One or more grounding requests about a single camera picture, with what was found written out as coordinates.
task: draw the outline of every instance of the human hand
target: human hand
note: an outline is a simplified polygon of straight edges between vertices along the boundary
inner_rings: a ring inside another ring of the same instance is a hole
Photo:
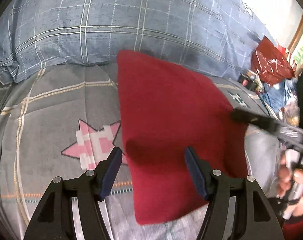
[[[278,173],[279,183],[277,186],[277,194],[282,197],[291,187],[290,171],[286,167],[285,155],[280,160],[280,170]],[[296,169],[293,171],[293,180],[303,184],[303,170]],[[303,194],[296,205],[288,206],[286,211],[292,211],[292,216],[299,217],[303,215]]]

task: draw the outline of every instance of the pink star pattern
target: pink star pattern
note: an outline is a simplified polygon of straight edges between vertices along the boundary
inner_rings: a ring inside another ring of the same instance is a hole
[[[94,170],[100,161],[106,160],[114,148],[121,123],[104,125],[100,131],[79,120],[79,131],[76,131],[77,141],[61,152],[61,154],[80,159],[82,170]],[[127,164],[123,155],[123,164]]]

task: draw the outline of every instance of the red plastic bag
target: red plastic bag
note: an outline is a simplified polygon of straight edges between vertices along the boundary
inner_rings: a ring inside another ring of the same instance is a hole
[[[257,72],[260,80],[270,86],[295,76],[286,58],[266,36],[252,55],[251,70]]]

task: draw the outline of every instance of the red cushion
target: red cushion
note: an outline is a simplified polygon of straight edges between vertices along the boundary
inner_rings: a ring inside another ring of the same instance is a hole
[[[295,240],[303,232],[303,220],[295,224],[285,224],[283,233],[285,240]]]
[[[184,162],[193,146],[214,169],[245,178],[246,125],[234,123],[212,81],[182,66],[123,50],[117,56],[124,150],[139,224],[175,220],[206,202]]]

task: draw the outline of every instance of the gray bedsheet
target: gray bedsheet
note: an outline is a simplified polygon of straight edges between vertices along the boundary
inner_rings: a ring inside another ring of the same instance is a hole
[[[23,239],[53,177],[70,179],[83,173],[79,159],[61,154],[76,141],[79,119],[96,130],[120,120],[117,65],[104,69],[71,64],[48,67],[19,83],[9,96],[0,115],[0,209],[17,239]],[[238,83],[222,78],[212,80],[234,107],[239,106],[241,98],[246,107],[267,114],[255,94]],[[121,147],[119,136],[118,132],[114,144]],[[277,169],[278,140],[250,127],[245,150],[248,173],[268,193]],[[175,221],[140,226],[135,220],[133,190],[130,171],[122,165],[111,195],[100,204],[112,240],[196,239],[206,206]],[[231,201],[224,239],[231,232],[233,205]],[[77,209],[74,199],[76,233],[78,239],[83,239]]]
[[[274,42],[242,0],[13,0],[0,18],[0,81],[115,61],[121,49],[237,79],[264,36]]]

